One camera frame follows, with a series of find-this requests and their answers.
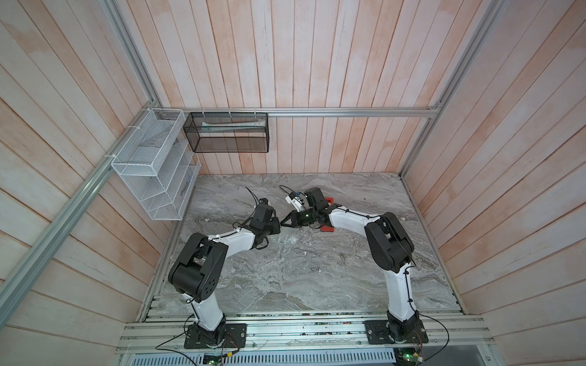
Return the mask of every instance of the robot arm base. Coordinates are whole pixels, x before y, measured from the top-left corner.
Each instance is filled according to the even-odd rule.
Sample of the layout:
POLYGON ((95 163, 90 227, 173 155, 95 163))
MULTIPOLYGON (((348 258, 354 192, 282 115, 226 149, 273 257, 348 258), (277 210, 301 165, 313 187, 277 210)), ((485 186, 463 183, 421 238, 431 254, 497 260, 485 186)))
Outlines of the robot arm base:
POLYGON ((415 312, 409 319, 400 321, 387 311, 387 320, 364 322, 369 344, 428 343, 427 332, 415 312))

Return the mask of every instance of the wire mesh basket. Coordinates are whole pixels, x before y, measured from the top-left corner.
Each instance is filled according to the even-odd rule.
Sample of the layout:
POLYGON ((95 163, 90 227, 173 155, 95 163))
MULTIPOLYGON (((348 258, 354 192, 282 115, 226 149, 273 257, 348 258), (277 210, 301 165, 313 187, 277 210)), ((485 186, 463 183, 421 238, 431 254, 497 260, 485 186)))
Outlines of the wire mesh basket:
POLYGON ((191 112, 183 125, 194 152, 268 152, 268 115, 191 112))
POLYGON ((184 123, 181 110, 150 110, 122 146, 112 167, 120 176, 156 176, 184 123))
POLYGON ((190 164, 188 141, 174 144, 156 176, 121 175, 153 220, 181 220, 201 163, 190 164))

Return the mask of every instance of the white wire basket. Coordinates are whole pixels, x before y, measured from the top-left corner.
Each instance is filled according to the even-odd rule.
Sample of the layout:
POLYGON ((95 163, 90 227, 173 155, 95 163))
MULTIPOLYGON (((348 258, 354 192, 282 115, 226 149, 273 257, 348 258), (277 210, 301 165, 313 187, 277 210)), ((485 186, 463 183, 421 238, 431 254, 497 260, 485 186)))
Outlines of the white wire basket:
POLYGON ((185 123, 182 110, 152 109, 112 161, 120 176, 156 176, 185 123))
POLYGON ((181 220, 201 163, 191 164, 188 141, 174 144, 156 176, 120 175, 153 220, 181 220))
POLYGON ((184 122, 181 110, 150 110, 112 162, 153 220, 183 218, 202 166, 187 139, 173 144, 184 122))

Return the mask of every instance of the red object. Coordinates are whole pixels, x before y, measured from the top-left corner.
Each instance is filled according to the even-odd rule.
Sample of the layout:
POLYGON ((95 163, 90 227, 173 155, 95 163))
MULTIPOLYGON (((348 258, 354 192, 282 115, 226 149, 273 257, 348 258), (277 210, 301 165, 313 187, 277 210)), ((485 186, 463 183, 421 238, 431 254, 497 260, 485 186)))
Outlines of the red object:
MULTIPOLYGON (((332 204, 333 203, 333 198, 331 198, 331 197, 324 197, 324 198, 326 199, 326 201, 328 201, 329 204, 332 204)), ((334 228, 331 227, 331 226, 324 225, 321 228, 321 231, 333 232, 334 231, 334 228)))

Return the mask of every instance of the black mesh basket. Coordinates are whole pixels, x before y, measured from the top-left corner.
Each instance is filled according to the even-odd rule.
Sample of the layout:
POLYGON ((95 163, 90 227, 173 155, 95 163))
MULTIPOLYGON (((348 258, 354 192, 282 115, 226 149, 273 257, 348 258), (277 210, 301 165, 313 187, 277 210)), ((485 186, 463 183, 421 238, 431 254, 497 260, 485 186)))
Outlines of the black mesh basket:
POLYGON ((268 115, 191 112, 183 131, 194 152, 268 152, 268 115))

